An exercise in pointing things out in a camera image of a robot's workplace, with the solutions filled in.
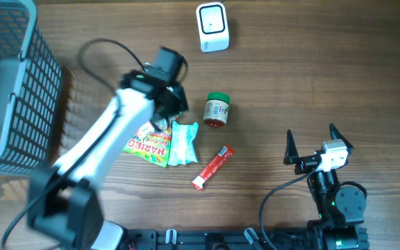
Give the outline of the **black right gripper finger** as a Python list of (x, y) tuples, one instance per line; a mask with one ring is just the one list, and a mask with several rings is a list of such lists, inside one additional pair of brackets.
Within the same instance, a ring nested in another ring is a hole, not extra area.
[(347, 146), (348, 150), (353, 150), (353, 145), (339, 132), (339, 130), (337, 130), (334, 123), (329, 124), (329, 130), (332, 140), (341, 139), (343, 143), (345, 143), (345, 145)]
[(285, 158), (298, 158), (299, 154), (297, 151), (294, 137), (290, 129), (287, 130), (287, 142), (285, 148)]

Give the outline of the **small red candy packet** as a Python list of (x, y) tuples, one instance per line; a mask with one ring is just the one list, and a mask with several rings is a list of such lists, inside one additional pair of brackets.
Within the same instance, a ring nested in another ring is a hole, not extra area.
[(138, 130), (136, 135), (142, 139), (145, 138), (146, 136), (148, 136), (151, 133), (154, 133), (156, 130), (154, 128), (154, 126), (152, 125), (151, 122), (147, 122), (145, 124), (143, 124)]

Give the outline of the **green lid sauce jar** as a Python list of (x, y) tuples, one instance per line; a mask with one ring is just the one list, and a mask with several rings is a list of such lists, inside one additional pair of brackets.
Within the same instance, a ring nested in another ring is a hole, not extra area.
[(211, 92), (208, 94), (203, 115), (205, 124), (211, 127), (223, 127), (227, 123), (230, 97), (223, 92)]

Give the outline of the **colourful candy bag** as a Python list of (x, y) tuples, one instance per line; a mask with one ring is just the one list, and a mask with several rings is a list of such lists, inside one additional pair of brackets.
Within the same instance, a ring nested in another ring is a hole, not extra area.
[(123, 151), (139, 156), (155, 165), (166, 167), (172, 141), (172, 122), (176, 119), (177, 117), (172, 117), (168, 122), (164, 119), (159, 120), (157, 125), (161, 126), (162, 130), (155, 131), (142, 139), (135, 133), (128, 140)]

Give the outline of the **teal snack pouch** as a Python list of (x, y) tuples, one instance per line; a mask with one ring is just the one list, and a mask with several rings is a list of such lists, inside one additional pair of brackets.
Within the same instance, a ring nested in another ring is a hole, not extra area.
[(198, 163), (194, 150), (194, 139), (197, 136), (198, 128), (199, 125), (196, 122), (186, 125), (172, 122), (172, 142), (168, 165)]

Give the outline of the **red snack packet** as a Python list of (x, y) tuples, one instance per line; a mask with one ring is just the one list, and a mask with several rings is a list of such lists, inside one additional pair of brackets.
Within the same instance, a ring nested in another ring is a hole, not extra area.
[(228, 144), (225, 144), (217, 155), (206, 165), (203, 171), (192, 181), (192, 185), (198, 190), (203, 190), (204, 183), (211, 178), (234, 153), (235, 150)]

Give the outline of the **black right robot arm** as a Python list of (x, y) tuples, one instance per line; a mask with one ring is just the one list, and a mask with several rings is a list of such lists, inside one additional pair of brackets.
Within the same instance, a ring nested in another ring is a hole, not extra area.
[(364, 222), (367, 191), (354, 181), (341, 182), (336, 171), (349, 163), (353, 145), (329, 124), (330, 140), (311, 156), (299, 156), (292, 131), (287, 131), (283, 163), (294, 165), (296, 175), (306, 175), (308, 189), (317, 206), (318, 220), (307, 223), (306, 249), (369, 248)]

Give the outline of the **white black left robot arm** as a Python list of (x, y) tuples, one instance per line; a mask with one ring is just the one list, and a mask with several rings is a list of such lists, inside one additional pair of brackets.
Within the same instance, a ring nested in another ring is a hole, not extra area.
[(174, 72), (133, 70), (83, 138), (29, 178), (27, 224), (61, 249), (126, 249), (128, 229), (103, 216), (98, 194), (127, 140), (145, 123), (188, 109)]

